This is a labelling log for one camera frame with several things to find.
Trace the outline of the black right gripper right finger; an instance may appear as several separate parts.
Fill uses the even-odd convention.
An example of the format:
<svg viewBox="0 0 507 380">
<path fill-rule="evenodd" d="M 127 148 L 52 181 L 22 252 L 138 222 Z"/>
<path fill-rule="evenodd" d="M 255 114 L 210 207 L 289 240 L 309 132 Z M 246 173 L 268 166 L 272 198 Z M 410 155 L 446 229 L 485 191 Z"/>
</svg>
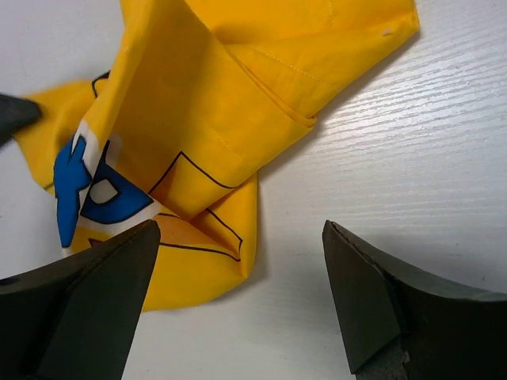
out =
<svg viewBox="0 0 507 380">
<path fill-rule="evenodd" d="M 335 222 L 322 242 L 356 378 L 505 378 L 505 294 L 422 270 Z"/>
</svg>

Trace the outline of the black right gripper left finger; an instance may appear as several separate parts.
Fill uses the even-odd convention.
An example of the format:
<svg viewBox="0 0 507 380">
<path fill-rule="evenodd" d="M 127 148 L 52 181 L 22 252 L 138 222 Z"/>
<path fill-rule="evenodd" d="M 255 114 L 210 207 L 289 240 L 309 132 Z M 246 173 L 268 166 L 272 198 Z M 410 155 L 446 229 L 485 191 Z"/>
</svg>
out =
<svg viewBox="0 0 507 380">
<path fill-rule="evenodd" d="M 1 281 L 3 379 L 120 379 L 161 234 L 142 222 Z"/>
</svg>

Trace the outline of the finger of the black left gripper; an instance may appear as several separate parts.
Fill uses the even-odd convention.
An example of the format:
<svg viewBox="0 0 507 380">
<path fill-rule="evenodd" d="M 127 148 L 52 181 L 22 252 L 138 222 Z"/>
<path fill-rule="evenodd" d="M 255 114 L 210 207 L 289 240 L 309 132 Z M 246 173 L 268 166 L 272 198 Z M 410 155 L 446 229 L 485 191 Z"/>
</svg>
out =
<svg viewBox="0 0 507 380">
<path fill-rule="evenodd" d="M 29 99 L 0 95 L 1 144 L 5 145 L 22 128 L 36 123 L 41 117 L 40 106 Z"/>
</svg>

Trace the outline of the yellow Pikachu cloth placemat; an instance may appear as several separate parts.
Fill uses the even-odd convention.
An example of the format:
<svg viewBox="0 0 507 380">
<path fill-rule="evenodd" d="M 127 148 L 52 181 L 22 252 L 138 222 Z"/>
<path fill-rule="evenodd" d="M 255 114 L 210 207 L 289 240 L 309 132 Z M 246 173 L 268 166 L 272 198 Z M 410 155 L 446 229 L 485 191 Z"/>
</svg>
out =
<svg viewBox="0 0 507 380">
<path fill-rule="evenodd" d="M 148 219 L 143 308 L 197 306 L 247 279 L 257 173 L 419 29 L 412 1 L 124 1 L 112 69 L 33 96 L 16 140 L 78 253 Z"/>
</svg>

